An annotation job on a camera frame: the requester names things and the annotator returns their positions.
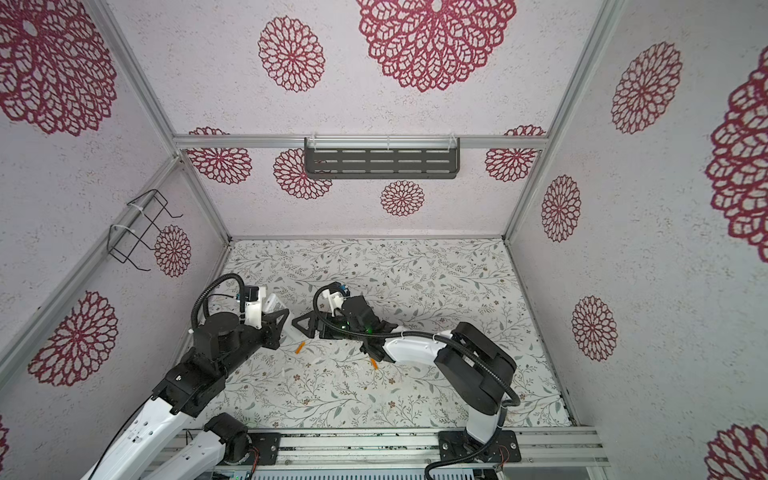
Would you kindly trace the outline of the white remote control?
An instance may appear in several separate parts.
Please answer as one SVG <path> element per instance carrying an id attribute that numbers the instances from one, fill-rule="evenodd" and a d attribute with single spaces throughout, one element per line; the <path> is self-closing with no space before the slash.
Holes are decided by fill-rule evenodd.
<path id="1" fill-rule="evenodd" d="M 266 298 L 262 306 L 262 313 L 275 318 L 275 322 L 280 328 L 280 340 L 282 343 L 297 343 L 303 339 L 302 334 L 292 324 L 295 315 L 275 293 L 271 293 Z"/>

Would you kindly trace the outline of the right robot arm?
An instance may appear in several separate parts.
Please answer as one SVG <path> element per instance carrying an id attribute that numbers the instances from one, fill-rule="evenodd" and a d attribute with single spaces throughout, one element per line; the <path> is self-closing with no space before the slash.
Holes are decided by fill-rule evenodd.
<path id="1" fill-rule="evenodd" d="M 309 339 L 357 340 L 376 362 L 436 367 L 468 406 L 465 435 L 485 444 L 503 427 L 506 410 L 521 403 L 512 388 L 517 364 L 477 327 L 461 322 L 451 330 L 410 330 L 380 318 L 364 296 L 327 295 L 326 307 L 291 321 Z"/>

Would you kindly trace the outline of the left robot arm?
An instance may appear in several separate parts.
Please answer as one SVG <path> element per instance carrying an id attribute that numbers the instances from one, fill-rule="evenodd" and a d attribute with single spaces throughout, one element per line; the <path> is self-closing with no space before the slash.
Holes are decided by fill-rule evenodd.
<path id="1" fill-rule="evenodd" d="M 224 391 L 228 378 L 261 348 L 280 347 L 290 311 L 245 315 L 217 312 L 192 329 L 193 345 L 129 416 L 85 479 L 138 479 L 150 464 Z M 151 479 L 193 479 L 226 460 L 249 454 L 243 423 L 222 413 L 204 426 L 192 444 L 151 472 Z"/>

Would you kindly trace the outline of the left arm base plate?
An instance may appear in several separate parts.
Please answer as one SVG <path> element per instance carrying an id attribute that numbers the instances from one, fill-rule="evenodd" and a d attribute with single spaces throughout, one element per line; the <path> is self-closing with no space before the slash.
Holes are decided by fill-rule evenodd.
<path id="1" fill-rule="evenodd" d="M 280 433 L 237 433 L 226 444 L 223 463 L 235 466 L 275 465 L 281 440 Z"/>

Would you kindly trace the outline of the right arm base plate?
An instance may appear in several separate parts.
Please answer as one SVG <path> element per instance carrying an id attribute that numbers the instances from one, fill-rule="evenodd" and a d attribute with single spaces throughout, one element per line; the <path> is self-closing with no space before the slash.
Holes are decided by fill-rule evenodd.
<path id="1" fill-rule="evenodd" d="M 475 440 L 465 431 L 458 430 L 439 431 L 437 439 L 442 463 L 506 464 L 522 460 L 518 439 L 512 430 L 499 430 L 486 442 Z"/>

